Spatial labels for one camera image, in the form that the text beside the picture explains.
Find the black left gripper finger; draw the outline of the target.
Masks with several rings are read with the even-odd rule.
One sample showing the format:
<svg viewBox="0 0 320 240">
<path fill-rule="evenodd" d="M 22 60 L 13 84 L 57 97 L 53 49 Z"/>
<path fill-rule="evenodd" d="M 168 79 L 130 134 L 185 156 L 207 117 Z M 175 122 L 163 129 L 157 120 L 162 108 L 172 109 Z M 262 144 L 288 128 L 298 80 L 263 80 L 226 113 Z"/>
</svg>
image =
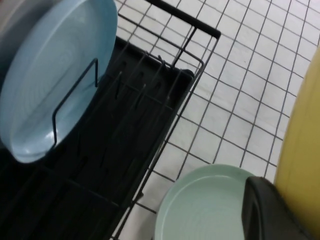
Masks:
<svg viewBox="0 0 320 240">
<path fill-rule="evenodd" d="M 246 240 L 313 240 L 267 179 L 250 176 L 245 181 L 242 227 Z"/>
</svg>

